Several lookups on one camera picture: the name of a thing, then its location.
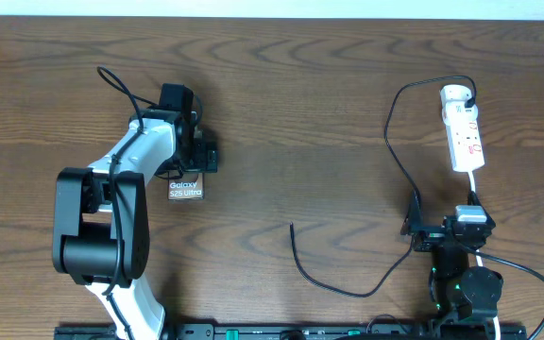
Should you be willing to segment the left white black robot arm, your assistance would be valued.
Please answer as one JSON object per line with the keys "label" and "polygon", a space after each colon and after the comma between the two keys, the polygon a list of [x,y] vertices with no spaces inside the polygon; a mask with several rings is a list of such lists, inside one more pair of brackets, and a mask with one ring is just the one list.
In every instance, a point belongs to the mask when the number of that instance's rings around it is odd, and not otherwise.
{"label": "left white black robot arm", "polygon": [[109,326],[59,326],[57,339],[171,339],[165,308],[145,268],[150,232],[146,186],[162,177],[214,173],[217,150],[198,129],[201,106],[184,85],[163,84],[160,99],[130,117],[125,136],[84,168],[56,181],[52,260],[55,269],[103,304]]}

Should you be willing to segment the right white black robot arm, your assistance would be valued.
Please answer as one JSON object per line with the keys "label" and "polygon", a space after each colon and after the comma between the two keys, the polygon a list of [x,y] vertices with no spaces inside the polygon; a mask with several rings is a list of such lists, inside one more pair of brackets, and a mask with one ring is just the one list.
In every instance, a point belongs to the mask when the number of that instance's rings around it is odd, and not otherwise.
{"label": "right white black robot arm", "polygon": [[421,203],[411,195],[406,221],[400,231],[414,240],[414,251],[432,254],[430,295],[438,309],[427,322],[426,332],[436,338],[492,339],[491,325],[498,315],[502,275],[482,265],[469,264],[469,255],[485,245],[496,223],[477,195],[468,194],[467,204],[455,207],[439,225],[424,221]]}

